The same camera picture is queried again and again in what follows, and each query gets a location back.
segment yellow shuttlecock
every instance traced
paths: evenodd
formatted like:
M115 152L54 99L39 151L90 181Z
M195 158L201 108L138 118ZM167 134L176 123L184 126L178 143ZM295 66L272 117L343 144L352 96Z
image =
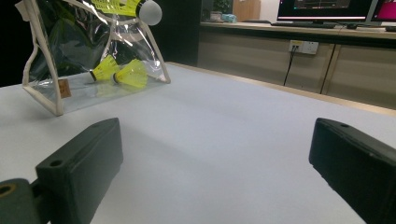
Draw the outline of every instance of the yellow shuttlecock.
M134 59L118 73L114 74L113 80L116 83L124 83L137 88L144 88L148 83L148 72L145 65Z
M111 76L120 71L113 56L107 55L92 71L91 75L95 81L110 80Z
M96 9L105 13L137 17L148 25L155 25L163 17L161 7L152 0L92 0Z

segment electrical socket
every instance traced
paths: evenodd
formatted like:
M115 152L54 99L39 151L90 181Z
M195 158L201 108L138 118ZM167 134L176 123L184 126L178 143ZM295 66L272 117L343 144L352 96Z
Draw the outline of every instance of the electrical socket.
M293 50L293 46L298 47L295 52L301 53L303 50L304 41L302 40L291 40L289 45L289 52Z
M305 41L302 53L317 54L318 46L318 42Z
M289 52L292 51L293 46L298 47L296 53L316 54L318 50L318 42L291 40L289 45Z

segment table surface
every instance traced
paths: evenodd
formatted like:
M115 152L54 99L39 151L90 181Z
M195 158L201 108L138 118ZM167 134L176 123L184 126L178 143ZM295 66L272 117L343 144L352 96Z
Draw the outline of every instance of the table surface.
M274 32L292 32L292 33L315 34L315 35L342 35L342 36L352 36L352 37L396 39L396 33L386 32L384 27L381 28L358 27L356 30L349 30L345 26L336 25L334 29L319 29L319 28L271 26L271 24L266 24L266 23L250 23L250 22L235 22L235 23L201 22L201 26L246 29L246 30L262 30L262 31L274 31Z
M168 63L171 84L54 117L0 89L0 180L119 118L124 163L92 224L364 223L308 162L316 118L396 147L396 113Z

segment screw hole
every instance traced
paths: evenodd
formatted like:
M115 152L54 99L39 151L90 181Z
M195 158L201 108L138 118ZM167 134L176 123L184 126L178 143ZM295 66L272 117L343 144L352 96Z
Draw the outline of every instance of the screw hole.
M0 186L0 198L10 194L12 191L15 190L16 187L17 186L15 184L7 184Z
M0 188L0 196L3 194L6 194L7 192L9 192L11 190L10 186L3 186Z
M53 161L50 166L59 166L62 164L62 161Z

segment monitor screen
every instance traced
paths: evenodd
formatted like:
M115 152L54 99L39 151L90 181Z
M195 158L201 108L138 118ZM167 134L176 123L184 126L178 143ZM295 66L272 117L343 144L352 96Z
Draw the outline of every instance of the monitor screen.
M372 21L396 21L396 0L378 0Z
M278 21L366 21L372 0L280 0Z

